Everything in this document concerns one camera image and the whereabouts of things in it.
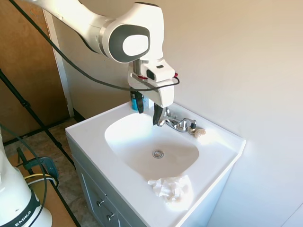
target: faucet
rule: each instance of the faucet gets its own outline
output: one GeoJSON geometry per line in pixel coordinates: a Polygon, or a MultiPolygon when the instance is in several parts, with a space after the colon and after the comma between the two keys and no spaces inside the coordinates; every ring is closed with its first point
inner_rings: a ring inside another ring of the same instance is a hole
{"type": "Polygon", "coordinates": [[[190,133],[193,134],[196,128],[196,121],[191,120],[189,118],[183,118],[182,120],[177,119],[176,116],[171,116],[170,109],[168,107],[165,108],[163,118],[158,122],[158,126],[162,127],[164,124],[167,124],[169,127],[179,131],[179,132],[187,132],[190,130],[190,133]]]}

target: drawer knob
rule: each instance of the drawer knob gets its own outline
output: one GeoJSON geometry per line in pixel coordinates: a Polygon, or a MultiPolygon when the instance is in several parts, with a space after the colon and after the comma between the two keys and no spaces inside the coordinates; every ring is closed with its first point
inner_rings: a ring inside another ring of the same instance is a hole
{"type": "Polygon", "coordinates": [[[108,221],[110,221],[111,219],[112,219],[112,217],[114,216],[114,214],[112,213],[111,215],[106,215],[106,219],[108,220],[108,221]]]}
{"type": "Polygon", "coordinates": [[[97,206],[98,206],[98,207],[101,207],[102,203],[104,203],[104,201],[103,201],[103,200],[101,200],[101,201],[97,201],[97,206]]]}

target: faucet handle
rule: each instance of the faucet handle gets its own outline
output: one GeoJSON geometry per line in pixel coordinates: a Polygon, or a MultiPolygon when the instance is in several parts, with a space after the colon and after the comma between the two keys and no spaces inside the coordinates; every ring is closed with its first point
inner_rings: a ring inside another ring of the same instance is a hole
{"type": "Polygon", "coordinates": [[[165,108],[164,117],[171,117],[170,109],[168,107],[165,108]]]}
{"type": "Polygon", "coordinates": [[[187,119],[184,118],[183,120],[181,120],[180,123],[177,125],[177,128],[182,131],[187,131],[187,119]]]}

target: sink countertop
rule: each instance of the sink countertop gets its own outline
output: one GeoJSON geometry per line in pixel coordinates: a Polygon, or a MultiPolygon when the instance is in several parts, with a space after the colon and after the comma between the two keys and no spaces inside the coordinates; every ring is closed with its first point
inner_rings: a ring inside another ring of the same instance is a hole
{"type": "MultiPolygon", "coordinates": [[[[66,129],[67,135],[81,148],[117,193],[148,227],[179,227],[241,156],[246,141],[197,114],[174,103],[170,110],[177,116],[195,119],[198,128],[212,135],[211,143],[201,144],[193,135],[182,133],[199,150],[197,160],[183,172],[188,175],[194,200],[188,210],[174,211],[157,197],[147,180],[123,162],[108,145],[105,132],[118,120],[137,113],[125,103],[66,129]]],[[[164,125],[163,130],[172,130],[164,125]]]]}

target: sink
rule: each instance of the sink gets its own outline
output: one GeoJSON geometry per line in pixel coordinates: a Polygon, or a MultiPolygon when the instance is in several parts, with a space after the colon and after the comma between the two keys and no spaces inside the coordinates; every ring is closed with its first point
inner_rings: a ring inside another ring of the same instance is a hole
{"type": "Polygon", "coordinates": [[[105,139],[112,151],[148,180],[176,177],[199,157],[198,148],[167,125],[153,126],[152,117],[134,113],[111,124],[105,139]]]}

